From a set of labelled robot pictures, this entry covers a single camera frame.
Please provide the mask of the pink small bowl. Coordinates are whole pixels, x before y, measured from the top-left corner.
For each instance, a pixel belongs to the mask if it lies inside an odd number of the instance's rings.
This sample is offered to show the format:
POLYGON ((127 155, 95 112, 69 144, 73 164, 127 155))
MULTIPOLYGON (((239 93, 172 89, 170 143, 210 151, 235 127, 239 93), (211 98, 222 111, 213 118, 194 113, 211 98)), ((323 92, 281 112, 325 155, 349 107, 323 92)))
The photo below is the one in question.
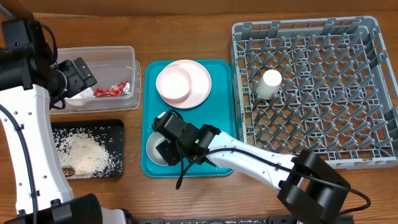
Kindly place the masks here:
POLYGON ((192 79, 186 70, 168 67, 159 73, 155 85, 161 97, 179 101, 185 98, 192 89, 192 79))

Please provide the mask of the metal bowl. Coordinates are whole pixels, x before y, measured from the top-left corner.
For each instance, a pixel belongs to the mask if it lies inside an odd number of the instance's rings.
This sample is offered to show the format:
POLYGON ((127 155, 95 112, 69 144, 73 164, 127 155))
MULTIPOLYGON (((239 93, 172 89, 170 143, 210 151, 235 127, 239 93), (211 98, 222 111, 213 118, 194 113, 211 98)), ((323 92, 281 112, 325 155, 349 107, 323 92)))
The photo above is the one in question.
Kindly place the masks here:
POLYGON ((163 159, 163 157, 160 155, 156 147, 165 141, 165 138, 163 135, 161 135, 158 132, 152 133, 146 143, 146 152, 149 157, 149 159, 154 162, 157 165, 160 166, 167 166, 167 162, 163 159))

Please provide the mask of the rice pile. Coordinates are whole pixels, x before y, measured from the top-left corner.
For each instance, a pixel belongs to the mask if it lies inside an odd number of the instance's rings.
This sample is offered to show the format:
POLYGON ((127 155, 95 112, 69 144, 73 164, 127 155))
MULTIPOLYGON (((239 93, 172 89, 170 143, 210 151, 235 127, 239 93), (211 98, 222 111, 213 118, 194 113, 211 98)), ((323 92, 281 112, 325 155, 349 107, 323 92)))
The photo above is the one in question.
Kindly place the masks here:
POLYGON ((53 131, 61 167, 72 167, 75 175, 67 179, 118 177, 122 174, 122 153, 110 149, 105 134, 94 134, 86 128, 53 131))

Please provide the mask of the red snack wrapper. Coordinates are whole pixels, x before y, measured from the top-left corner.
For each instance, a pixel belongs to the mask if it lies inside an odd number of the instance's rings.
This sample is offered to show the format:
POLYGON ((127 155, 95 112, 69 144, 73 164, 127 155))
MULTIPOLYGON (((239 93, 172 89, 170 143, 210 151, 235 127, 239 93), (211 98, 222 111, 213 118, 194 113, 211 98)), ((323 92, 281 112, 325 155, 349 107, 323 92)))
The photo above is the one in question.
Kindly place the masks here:
POLYGON ((110 89, 97 88, 94 97, 119 97, 131 94, 130 83, 125 80, 113 85, 110 89))

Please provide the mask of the pink plate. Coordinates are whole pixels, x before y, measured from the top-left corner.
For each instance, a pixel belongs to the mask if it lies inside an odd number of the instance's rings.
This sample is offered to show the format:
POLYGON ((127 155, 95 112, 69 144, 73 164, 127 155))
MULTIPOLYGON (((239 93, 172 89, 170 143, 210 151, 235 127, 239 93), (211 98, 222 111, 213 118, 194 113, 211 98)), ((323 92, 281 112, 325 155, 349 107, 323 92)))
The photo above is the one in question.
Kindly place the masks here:
POLYGON ((202 104, 209 96, 212 81, 209 71, 194 60, 177 60, 168 64, 168 67, 179 67, 186 70, 192 79, 192 89, 189 94, 179 101, 166 100, 167 104, 179 109, 190 109, 202 104))

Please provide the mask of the white paper cup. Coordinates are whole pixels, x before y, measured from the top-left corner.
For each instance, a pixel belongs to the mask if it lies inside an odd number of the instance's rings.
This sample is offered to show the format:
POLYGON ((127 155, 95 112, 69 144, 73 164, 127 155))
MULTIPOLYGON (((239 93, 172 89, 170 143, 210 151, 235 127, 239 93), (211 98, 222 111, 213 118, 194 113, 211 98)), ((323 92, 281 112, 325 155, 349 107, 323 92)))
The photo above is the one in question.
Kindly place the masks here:
POLYGON ((277 70, 267 70, 258 81, 256 94, 264 100, 272 99, 279 91, 282 75, 277 70))

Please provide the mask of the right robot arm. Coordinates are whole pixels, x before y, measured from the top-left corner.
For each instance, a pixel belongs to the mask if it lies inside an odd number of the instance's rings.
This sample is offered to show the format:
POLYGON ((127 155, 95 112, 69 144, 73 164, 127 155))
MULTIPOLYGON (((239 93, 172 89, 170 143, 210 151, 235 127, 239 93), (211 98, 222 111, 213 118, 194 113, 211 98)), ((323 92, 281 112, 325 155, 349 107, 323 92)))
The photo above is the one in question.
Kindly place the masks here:
POLYGON ((317 154, 298 156, 266 151, 204 124, 197 128, 174 110, 154 118, 152 129, 168 146, 161 150, 167 162, 186 158, 232 169, 265 183, 301 223, 337 223, 350 184, 317 154))

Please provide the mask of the brown food piece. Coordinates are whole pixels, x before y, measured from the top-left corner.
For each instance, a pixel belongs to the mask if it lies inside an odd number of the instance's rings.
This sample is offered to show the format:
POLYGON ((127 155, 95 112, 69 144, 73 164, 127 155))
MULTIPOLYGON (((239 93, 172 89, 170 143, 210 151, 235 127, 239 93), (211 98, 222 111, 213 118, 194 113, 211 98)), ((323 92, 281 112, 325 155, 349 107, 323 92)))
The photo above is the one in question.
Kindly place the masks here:
POLYGON ((62 168, 65 177, 71 177, 75 175, 75 170, 72 167, 62 168))

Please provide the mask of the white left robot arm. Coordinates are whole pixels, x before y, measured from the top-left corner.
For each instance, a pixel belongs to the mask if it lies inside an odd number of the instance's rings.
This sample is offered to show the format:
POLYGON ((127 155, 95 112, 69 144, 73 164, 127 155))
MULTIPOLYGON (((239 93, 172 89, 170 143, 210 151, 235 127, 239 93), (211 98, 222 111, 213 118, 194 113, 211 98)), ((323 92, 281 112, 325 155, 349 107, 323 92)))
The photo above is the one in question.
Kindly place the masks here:
POLYGON ((14 223, 132 223, 125 209, 103 208, 97 197, 75 197, 53 138, 50 110, 65 108, 96 79, 82 58, 58 62, 48 27, 34 19, 1 24, 1 122, 16 180, 14 223))

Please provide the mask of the white tissue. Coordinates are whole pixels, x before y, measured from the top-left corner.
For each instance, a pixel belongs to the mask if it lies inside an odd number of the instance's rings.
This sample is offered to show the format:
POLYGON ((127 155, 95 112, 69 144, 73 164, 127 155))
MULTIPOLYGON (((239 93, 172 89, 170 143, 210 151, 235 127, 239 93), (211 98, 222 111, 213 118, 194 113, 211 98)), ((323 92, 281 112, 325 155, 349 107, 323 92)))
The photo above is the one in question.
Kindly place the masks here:
POLYGON ((67 106, 83 106, 95 98, 92 88, 87 88, 72 98, 67 98, 65 101, 67 106))

